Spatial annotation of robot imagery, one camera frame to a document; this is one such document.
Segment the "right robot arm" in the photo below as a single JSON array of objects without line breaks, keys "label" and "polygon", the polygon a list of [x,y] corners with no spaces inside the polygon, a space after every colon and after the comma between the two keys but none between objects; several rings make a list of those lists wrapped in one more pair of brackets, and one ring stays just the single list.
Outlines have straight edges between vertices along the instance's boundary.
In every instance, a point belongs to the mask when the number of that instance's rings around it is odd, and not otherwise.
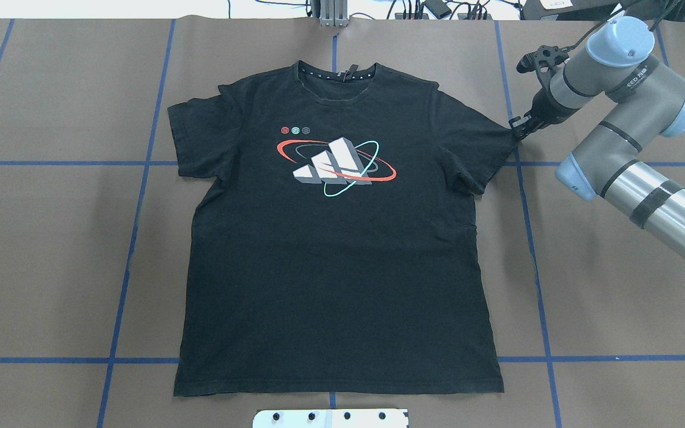
[{"label": "right robot arm", "polygon": [[516,70],[533,71],[541,89],[530,111],[509,124],[522,140],[562,124],[593,98],[608,97],[614,108],[555,176],[583,200],[611,203],[685,259],[685,188],[638,158],[655,137],[685,133],[685,78],[652,53],[654,46],[649,26],[631,16],[606,21],[580,52],[573,46],[539,46]]}]

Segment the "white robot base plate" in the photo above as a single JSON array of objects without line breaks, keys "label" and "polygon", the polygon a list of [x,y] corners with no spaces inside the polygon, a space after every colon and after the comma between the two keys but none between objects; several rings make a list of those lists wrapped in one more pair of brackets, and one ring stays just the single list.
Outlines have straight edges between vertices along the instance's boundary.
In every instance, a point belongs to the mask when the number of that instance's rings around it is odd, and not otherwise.
[{"label": "white robot base plate", "polygon": [[253,427],[410,427],[407,410],[342,408],[258,411]]}]

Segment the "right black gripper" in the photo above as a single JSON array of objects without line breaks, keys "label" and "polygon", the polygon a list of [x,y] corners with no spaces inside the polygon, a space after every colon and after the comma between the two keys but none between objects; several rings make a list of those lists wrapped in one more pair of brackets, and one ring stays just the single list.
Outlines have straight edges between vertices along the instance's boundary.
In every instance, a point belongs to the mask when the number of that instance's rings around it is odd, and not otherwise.
[{"label": "right black gripper", "polygon": [[560,104],[554,99],[548,89],[540,89],[533,97],[530,111],[524,116],[517,116],[508,120],[508,124],[517,141],[522,141],[535,129],[543,129],[549,125],[560,123]]}]

